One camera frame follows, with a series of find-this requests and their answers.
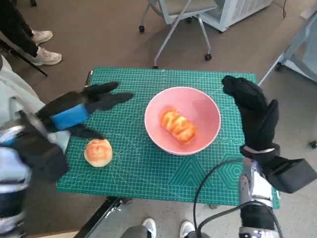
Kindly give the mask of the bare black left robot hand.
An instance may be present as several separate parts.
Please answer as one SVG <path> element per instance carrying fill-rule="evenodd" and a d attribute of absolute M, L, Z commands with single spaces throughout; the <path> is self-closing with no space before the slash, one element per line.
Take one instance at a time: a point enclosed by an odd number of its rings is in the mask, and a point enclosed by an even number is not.
<path fill-rule="evenodd" d="M 36 115 L 48 132 L 69 131 L 72 136 L 104 139 L 99 132 L 87 128 L 84 121 L 96 111 L 109 111 L 118 104 L 131 100 L 131 92 L 113 94 L 118 82 L 86 86 L 80 92 L 71 91 L 45 104 Z"/>

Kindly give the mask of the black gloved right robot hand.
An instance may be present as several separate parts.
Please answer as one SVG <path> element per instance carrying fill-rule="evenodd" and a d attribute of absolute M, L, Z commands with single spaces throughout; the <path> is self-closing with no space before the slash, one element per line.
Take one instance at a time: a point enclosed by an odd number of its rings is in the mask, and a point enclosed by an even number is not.
<path fill-rule="evenodd" d="M 262 89 L 245 78 L 227 75 L 221 82 L 224 93 L 233 97 L 239 109 L 245 145 L 256 151 L 272 149 L 279 119 L 278 101 L 268 103 Z"/>

